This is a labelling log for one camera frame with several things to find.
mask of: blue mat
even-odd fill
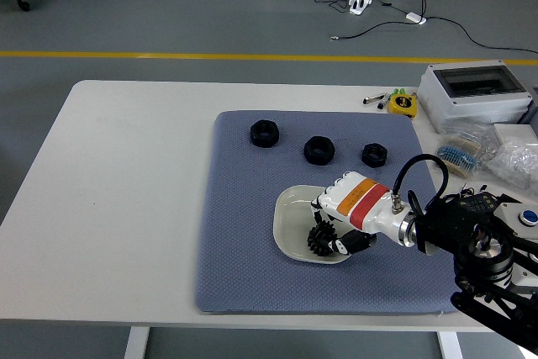
[[[250,127],[275,121],[280,140],[253,146]],[[329,137],[336,153],[327,166],[303,156],[314,135]],[[364,145],[388,149],[385,166],[361,162]],[[392,114],[230,111],[215,120],[214,144],[198,248],[196,304],[213,313],[435,313],[455,311],[452,258],[416,247],[377,244],[336,265],[295,261],[273,239],[275,202],[298,184],[327,187],[357,171],[392,187],[402,165],[422,150],[409,118]],[[424,206],[435,194],[428,167],[415,165],[402,195],[415,190]]]

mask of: black hex nut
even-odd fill
[[[261,119],[251,126],[252,144],[258,147],[271,147],[278,142],[280,134],[277,124]]]
[[[309,163],[324,166],[335,156],[335,146],[329,138],[313,136],[304,144],[304,157]]]
[[[364,146],[362,150],[362,162],[369,167],[377,168],[384,166],[387,161],[387,149],[378,143]]]

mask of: clear plastic bag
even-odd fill
[[[437,155],[449,170],[459,177],[469,178],[475,170],[482,170],[498,152],[500,142],[489,124],[475,124],[461,120],[441,128]]]
[[[535,145],[510,137],[486,166],[507,183],[538,196],[538,147]]]

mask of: red stripe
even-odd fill
[[[373,205],[388,191],[388,188],[381,184],[376,184],[369,193],[355,206],[351,212],[350,223],[357,229],[362,230],[362,222]]]

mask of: white bowl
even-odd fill
[[[294,260],[318,264],[337,264],[348,259],[338,253],[328,256],[316,256],[308,246],[309,231],[316,225],[310,202],[316,199],[324,187],[296,185],[280,194],[275,206],[272,234],[278,248]],[[350,229],[347,225],[335,220],[336,234],[341,237]]]

